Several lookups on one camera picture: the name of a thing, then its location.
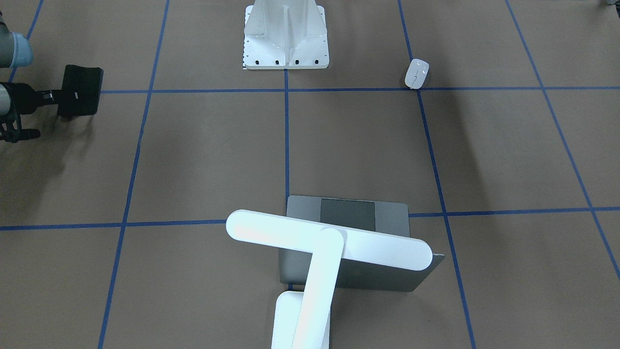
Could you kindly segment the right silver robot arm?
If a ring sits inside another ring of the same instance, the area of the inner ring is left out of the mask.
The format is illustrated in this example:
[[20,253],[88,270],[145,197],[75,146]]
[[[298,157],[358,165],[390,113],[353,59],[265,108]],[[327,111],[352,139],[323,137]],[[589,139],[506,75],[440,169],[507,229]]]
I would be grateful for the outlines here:
[[[2,17],[0,20],[0,65],[13,70],[33,62],[30,42],[19,32],[12,31]],[[47,105],[61,105],[66,95],[60,89],[36,91],[24,82],[2,81],[1,90],[1,140],[9,143],[31,141],[41,136],[34,128],[24,128],[22,116],[34,113]]]

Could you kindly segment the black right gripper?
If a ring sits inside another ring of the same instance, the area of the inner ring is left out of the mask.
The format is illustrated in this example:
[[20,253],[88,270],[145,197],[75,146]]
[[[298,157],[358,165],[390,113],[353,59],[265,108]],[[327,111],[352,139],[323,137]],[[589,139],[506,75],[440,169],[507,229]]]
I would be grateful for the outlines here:
[[2,82],[0,132],[2,141],[17,143],[41,136],[34,128],[23,128],[22,116],[34,113],[45,105],[62,105],[65,93],[61,89],[36,91],[23,82]]

